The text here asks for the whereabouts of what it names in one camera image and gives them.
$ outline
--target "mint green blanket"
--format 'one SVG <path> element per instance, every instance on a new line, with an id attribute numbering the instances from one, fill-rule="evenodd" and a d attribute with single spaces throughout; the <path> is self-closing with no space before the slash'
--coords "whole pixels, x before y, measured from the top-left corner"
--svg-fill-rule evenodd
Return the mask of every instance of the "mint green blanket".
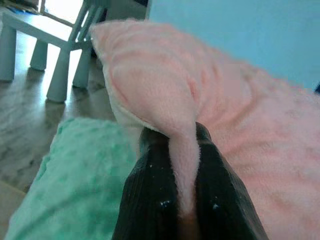
<path id="1" fill-rule="evenodd" d="M 134 164 L 116 123 L 86 118 L 62 123 L 5 240 L 111 239 Z"/>

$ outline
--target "wall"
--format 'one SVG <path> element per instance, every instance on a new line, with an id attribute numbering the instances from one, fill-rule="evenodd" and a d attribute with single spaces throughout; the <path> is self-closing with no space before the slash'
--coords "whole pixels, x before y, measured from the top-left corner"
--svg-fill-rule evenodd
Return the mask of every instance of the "wall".
<path id="1" fill-rule="evenodd" d="M 152 0 L 149 18 L 294 85 L 320 82 L 319 0 Z"/>

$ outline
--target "chair seat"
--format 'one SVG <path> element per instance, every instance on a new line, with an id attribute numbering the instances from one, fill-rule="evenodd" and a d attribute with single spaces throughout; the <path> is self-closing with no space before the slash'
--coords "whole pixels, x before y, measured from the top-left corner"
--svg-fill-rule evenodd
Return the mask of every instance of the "chair seat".
<path id="1" fill-rule="evenodd" d="M 31 14 L 4 13 L 3 24 L 60 48 L 67 46 L 72 27 L 49 17 Z"/>

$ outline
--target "chair leg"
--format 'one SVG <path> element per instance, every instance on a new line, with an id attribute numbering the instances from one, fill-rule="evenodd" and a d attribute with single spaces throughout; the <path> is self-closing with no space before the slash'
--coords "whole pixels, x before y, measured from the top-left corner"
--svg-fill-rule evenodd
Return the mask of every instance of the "chair leg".
<path id="1" fill-rule="evenodd" d="M 3 25 L 0 36 L 0 80 L 12 81 L 15 78 L 17 31 Z"/>
<path id="2" fill-rule="evenodd" d="M 33 69 L 44 71 L 47 67 L 48 44 L 44 41 L 37 40 L 30 66 Z"/>
<path id="3" fill-rule="evenodd" d="M 70 51 L 60 50 L 46 97 L 57 103 L 67 99 Z"/>
<path id="4" fill-rule="evenodd" d="M 78 66 L 75 71 L 72 85 L 77 88 L 86 88 L 88 86 L 90 70 L 91 49 L 83 49 Z"/>

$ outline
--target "wooden floor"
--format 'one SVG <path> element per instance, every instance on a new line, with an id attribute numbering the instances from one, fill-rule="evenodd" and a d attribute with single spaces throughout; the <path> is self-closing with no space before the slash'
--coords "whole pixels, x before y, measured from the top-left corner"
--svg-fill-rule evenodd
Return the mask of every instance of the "wooden floor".
<path id="1" fill-rule="evenodd" d="M 0 19 L 4 11 L 0 8 Z M 102 70 L 95 59 L 91 61 L 88 89 L 71 86 L 80 51 L 71 53 L 67 101 L 47 101 L 59 48 L 49 45 L 47 69 L 36 71 L 29 68 L 35 43 L 35 38 L 17 34 L 14 81 L 0 81 L 0 181 L 24 192 L 61 121 L 73 117 L 114 120 Z"/>

